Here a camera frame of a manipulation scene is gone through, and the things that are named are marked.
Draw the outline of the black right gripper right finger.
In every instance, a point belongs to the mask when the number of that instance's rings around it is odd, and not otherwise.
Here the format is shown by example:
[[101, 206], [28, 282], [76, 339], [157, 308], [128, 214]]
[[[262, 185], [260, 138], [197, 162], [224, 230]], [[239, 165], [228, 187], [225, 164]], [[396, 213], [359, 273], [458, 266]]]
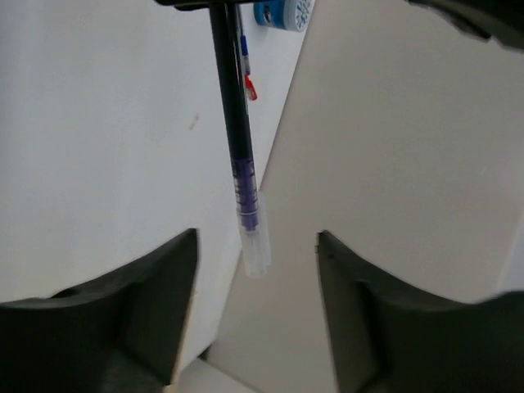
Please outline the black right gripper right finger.
[[340, 392], [520, 392], [523, 294], [461, 303], [368, 262], [328, 231], [317, 266]]

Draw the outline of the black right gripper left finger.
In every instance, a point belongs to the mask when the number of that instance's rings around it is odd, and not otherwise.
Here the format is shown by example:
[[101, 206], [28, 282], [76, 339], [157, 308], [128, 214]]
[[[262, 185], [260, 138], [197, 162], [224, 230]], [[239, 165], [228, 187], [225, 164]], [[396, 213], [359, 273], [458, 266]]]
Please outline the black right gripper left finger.
[[2, 303], [2, 391], [162, 391], [180, 356], [197, 268], [190, 228], [54, 296]]

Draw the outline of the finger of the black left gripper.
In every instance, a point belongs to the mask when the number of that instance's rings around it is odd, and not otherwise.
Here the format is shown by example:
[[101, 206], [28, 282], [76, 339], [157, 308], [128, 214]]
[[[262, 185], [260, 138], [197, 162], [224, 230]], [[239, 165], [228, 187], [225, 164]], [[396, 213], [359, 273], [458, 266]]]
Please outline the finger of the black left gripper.
[[523, 1], [413, 0], [411, 6], [434, 11], [455, 29], [483, 42], [494, 40], [523, 51]]
[[202, 9], [217, 4], [241, 3], [233, 0], [155, 0], [160, 6], [176, 9]]

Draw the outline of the purple gel pen clear cap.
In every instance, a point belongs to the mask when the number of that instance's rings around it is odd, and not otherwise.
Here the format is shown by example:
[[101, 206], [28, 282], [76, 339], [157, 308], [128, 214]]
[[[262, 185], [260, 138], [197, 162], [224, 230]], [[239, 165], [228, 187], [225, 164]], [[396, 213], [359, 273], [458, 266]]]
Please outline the purple gel pen clear cap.
[[219, 85], [233, 173], [242, 258], [246, 274], [260, 278], [271, 264], [268, 223], [259, 194], [246, 101], [239, 6], [210, 6]]

